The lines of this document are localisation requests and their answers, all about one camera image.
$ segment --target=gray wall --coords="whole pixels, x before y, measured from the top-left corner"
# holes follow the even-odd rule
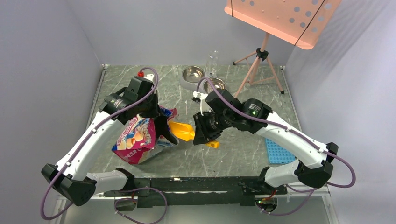
[[[316,47],[286,64],[303,131],[337,143],[355,168],[353,188],[331,188],[342,224],[396,220],[395,10],[394,0],[342,1]],[[334,166],[332,182],[348,183],[347,168]]]
[[[224,12],[226,0],[68,1],[106,64],[205,64],[214,49],[230,64],[264,39],[264,31]],[[272,36],[272,63],[285,65],[293,48]]]
[[[0,223],[41,223],[41,168],[83,133],[101,65],[65,0],[0,5]]]

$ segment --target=yellow scoop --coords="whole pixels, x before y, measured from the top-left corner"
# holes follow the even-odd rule
[[[190,141],[194,139],[195,131],[191,125],[170,121],[169,127],[170,132],[172,132],[172,134],[175,135],[177,138],[183,139],[184,141]],[[210,141],[205,145],[212,148],[218,148],[220,146],[220,142]]]

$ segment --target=black metal base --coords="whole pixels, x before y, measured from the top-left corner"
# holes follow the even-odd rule
[[[240,204],[254,206],[255,197],[270,195],[268,189],[259,183],[258,176],[241,177],[180,177],[180,178],[135,178],[136,187],[150,186],[162,191],[168,205]],[[276,188],[278,195],[287,194],[284,186]],[[163,198],[155,192],[139,196],[138,208],[163,206]],[[108,191],[106,197],[131,196],[131,193]]]

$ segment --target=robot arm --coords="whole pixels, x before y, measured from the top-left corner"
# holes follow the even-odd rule
[[[232,111],[217,95],[211,92],[207,95],[203,104],[208,104],[210,112],[199,112],[194,115],[196,135],[193,143],[204,144],[215,140],[221,132],[229,127],[235,127],[240,131],[247,131],[264,138],[271,139],[286,150],[293,153],[298,160],[279,167],[266,167],[262,170],[259,180],[264,187],[273,189],[283,184],[302,182],[314,188],[322,187],[330,179],[333,166],[332,157],[322,153],[327,151],[336,154],[338,146],[334,143],[324,144],[293,128],[281,119],[277,113],[257,99],[248,99],[241,103],[227,90],[219,90],[221,95],[236,107],[239,111],[254,118],[264,119],[269,123],[276,122],[288,127],[284,130],[278,126],[252,121]],[[300,133],[304,137],[315,142],[319,150],[296,136]]]
[[[98,130],[95,127],[110,114],[122,110],[143,98],[153,86],[153,77],[153,75],[146,75],[144,78],[133,77],[128,87],[107,96],[99,107],[93,122],[75,146],[56,165],[46,164],[42,169],[42,174],[48,182],[51,182],[55,175],[62,172],[53,188],[76,206],[83,205],[92,195],[100,192],[134,188],[134,176],[124,169],[118,168],[112,172],[99,174],[88,173],[88,170],[92,167],[94,158],[104,150],[103,146],[106,145],[112,136],[115,134],[127,134],[122,133],[122,129],[130,119],[138,114],[145,118],[161,116],[157,92],[155,91],[132,109],[126,110],[106,121]],[[91,131],[94,134],[86,141],[73,161],[68,162]]]

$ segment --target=gray marble surface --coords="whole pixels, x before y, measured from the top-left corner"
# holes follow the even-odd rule
[[[109,66],[99,90],[95,112],[98,111],[98,106],[108,94],[127,86],[131,77],[135,76],[142,67],[145,66]],[[199,104],[191,100],[192,92],[181,88],[178,82],[178,76],[181,75],[186,65],[152,67],[159,74],[159,104],[166,108],[177,108],[180,114],[178,121],[194,126],[192,116],[199,112]],[[227,89],[234,94],[248,69],[247,65],[222,65],[217,75],[226,82]],[[241,102],[249,98],[261,100],[272,107],[285,121],[298,128],[280,68],[275,66],[275,69],[285,90],[284,95],[280,93],[273,79],[253,86],[246,84],[238,99]],[[269,67],[259,67],[256,80],[266,77],[271,77]],[[111,151],[117,138],[118,136],[113,136],[112,140],[107,143],[105,147],[108,150],[96,159],[90,172],[108,172],[121,167],[137,177],[240,176],[258,175],[263,167],[270,165],[265,139],[234,128],[224,130],[222,136],[218,138],[221,143],[218,149],[205,145],[194,146],[192,141],[180,140],[177,147],[165,149],[139,165],[129,165]]]

